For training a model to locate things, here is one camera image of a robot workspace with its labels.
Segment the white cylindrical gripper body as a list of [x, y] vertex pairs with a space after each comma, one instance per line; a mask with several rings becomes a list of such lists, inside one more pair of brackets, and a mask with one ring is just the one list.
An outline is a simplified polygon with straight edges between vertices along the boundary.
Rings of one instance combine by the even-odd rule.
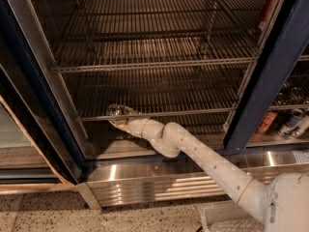
[[162, 137], [164, 125], [152, 119], [136, 119], [128, 122], [126, 131], [133, 136], [146, 139], [150, 143]]

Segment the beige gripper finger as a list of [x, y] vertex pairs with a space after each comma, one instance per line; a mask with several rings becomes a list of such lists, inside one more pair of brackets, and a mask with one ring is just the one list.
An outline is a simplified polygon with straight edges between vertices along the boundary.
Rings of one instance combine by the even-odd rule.
[[134, 110], [133, 108], [125, 106], [125, 105], [122, 105], [121, 109], [122, 109], [122, 114], [126, 116], [135, 116], [135, 115], [140, 114], [138, 110]]
[[128, 120], [127, 119], [110, 120], [109, 123], [118, 130], [128, 132], [128, 129], [127, 129]]

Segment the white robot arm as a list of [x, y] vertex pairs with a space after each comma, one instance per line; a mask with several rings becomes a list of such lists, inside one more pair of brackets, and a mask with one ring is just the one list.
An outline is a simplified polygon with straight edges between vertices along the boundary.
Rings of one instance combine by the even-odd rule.
[[186, 153], [265, 232], [309, 231], [309, 176], [284, 173], [264, 185], [217, 154], [181, 125], [166, 125], [125, 105], [108, 106], [109, 123], [115, 128], [150, 142], [167, 158]]

